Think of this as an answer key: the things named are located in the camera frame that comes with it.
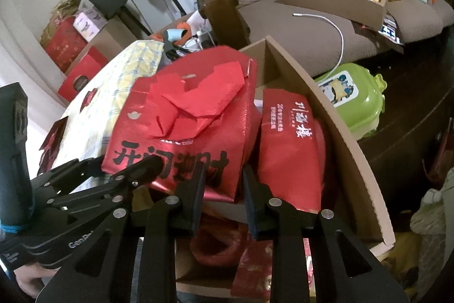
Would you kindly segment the red bag black characters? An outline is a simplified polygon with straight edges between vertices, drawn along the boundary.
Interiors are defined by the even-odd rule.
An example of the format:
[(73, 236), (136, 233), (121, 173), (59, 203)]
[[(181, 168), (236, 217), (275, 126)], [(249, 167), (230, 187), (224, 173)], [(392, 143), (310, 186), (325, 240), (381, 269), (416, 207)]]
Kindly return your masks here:
[(204, 199), (235, 202), (261, 121), (254, 105), (257, 69), (253, 58), (220, 46), (137, 78), (114, 125), (103, 172), (114, 175), (156, 155), (163, 169), (148, 185), (171, 194), (202, 162)]

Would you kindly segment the red foil ball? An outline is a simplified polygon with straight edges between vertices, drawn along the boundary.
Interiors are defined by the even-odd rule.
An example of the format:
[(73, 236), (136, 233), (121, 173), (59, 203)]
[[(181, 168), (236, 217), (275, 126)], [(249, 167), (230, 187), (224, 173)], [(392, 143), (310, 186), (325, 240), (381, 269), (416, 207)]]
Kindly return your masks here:
[(235, 267), (248, 245), (248, 234), (247, 224), (203, 214), (189, 247), (200, 265)]

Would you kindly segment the large open cardboard box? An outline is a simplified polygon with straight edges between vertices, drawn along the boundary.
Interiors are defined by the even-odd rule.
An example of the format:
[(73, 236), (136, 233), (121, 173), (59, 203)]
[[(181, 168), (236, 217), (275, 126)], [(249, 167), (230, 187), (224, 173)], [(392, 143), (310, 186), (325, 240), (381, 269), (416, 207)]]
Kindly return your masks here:
[(253, 243), (232, 279), (177, 256), (178, 291), (270, 302), (405, 302), (377, 258), (395, 243), (362, 150), (304, 68), (274, 39), (243, 49), (265, 102), (259, 164), (245, 171)]

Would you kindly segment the yellow plaid tablecloth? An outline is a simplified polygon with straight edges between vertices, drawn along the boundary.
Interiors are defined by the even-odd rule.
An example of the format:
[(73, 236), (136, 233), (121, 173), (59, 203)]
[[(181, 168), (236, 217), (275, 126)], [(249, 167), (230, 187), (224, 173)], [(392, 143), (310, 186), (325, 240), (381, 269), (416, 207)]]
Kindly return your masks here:
[[(134, 41), (81, 90), (62, 115), (68, 116), (68, 121), (53, 168), (106, 153), (131, 87), (137, 78), (150, 77), (158, 71), (163, 52), (160, 41)], [(85, 95), (94, 88), (98, 89), (95, 98), (80, 112)]]

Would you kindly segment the small red packet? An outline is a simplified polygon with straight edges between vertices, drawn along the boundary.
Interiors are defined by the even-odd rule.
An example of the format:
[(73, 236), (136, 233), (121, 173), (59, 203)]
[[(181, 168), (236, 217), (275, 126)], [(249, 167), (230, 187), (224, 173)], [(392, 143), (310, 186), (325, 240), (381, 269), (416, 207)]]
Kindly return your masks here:
[(82, 112), (86, 107), (88, 107), (91, 104), (91, 102), (95, 98), (97, 92), (98, 92), (97, 88), (94, 88), (87, 92), (87, 94), (85, 95), (85, 97), (81, 103), (80, 112)]

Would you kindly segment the red chocolate gift box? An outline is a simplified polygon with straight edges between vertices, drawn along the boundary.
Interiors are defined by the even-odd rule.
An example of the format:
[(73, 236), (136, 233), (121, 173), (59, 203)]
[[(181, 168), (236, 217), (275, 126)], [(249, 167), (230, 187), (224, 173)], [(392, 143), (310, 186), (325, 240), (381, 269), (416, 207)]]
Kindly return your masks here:
[(58, 95), (72, 101), (107, 64), (107, 58), (91, 47), (69, 72), (58, 90)]

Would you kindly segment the long red envelope pack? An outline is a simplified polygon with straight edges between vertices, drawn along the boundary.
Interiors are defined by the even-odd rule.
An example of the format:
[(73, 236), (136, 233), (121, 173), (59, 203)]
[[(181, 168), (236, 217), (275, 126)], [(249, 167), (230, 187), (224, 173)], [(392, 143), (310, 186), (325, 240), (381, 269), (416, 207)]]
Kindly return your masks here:
[[(297, 210), (321, 210), (325, 139), (305, 96), (278, 88), (263, 91), (258, 162), (251, 167), (257, 182)], [(270, 300), (272, 242), (250, 236), (231, 294)]]

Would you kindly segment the brown cardboard box stack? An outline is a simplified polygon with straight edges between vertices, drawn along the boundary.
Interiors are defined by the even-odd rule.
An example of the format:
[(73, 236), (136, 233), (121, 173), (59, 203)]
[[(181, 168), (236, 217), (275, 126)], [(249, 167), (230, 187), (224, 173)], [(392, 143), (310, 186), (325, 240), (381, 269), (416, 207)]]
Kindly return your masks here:
[(87, 54), (90, 48), (95, 48), (108, 61), (111, 61), (116, 55), (127, 48), (132, 42), (136, 41), (135, 35), (127, 28), (120, 18), (114, 17), (109, 20), (103, 29), (95, 35), (87, 46), (81, 50), (74, 62), (65, 72), (65, 76), (72, 71), (76, 64)]

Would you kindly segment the floor box of clutter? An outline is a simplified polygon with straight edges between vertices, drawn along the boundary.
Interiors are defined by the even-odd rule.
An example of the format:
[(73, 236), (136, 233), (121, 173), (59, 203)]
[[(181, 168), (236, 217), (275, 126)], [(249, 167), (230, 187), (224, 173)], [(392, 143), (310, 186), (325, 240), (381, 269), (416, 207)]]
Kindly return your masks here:
[(151, 34), (149, 38), (164, 44), (164, 54), (172, 62), (185, 55), (216, 46), (209, 21), (198, 11), (182, 17), (160, 32)]

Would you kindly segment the red tall gift bag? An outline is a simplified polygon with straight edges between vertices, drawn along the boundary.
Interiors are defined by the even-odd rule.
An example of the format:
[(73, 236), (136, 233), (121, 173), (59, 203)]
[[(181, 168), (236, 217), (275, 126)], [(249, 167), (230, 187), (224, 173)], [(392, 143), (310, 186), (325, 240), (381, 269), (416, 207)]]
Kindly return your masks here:
[(76, 16), (67, 17), (56, 29), (45, 51), (58, 68), (66, 73), (72, 62), (87, 46), (87, 41), (74, 27)]

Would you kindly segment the small pink white box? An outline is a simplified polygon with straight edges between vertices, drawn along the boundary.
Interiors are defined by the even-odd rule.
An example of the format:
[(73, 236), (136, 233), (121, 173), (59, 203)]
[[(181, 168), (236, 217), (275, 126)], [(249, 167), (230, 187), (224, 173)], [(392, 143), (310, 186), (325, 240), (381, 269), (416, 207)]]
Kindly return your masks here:
[(73, 22), (74, 29), (84, 40), (90, 42), (107, 24), (107, 20), (96, 9), (84, 9)]

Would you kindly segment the green cartoon lunch box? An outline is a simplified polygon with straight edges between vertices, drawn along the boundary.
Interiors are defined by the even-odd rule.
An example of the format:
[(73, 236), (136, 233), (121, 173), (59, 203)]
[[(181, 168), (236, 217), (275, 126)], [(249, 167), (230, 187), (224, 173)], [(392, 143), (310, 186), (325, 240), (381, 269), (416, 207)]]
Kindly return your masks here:
[(316, 80), (331, 101), (355, 140), (372, 135), (385, 111), (387, 83), (380, 74), (372, 75), (355, 63), (341, 64)]

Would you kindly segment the brown paper bag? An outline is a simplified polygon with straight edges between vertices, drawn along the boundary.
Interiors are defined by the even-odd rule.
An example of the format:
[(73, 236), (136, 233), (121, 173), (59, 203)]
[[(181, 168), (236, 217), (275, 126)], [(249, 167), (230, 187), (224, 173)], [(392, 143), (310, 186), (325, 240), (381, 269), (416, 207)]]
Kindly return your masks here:
[(49, 22), (41, 33), (40, 45), (42, 48), (47, 47), (61, 23), (77, 13), (80, 3), (81, 0), (60, 0), (54, 6)]

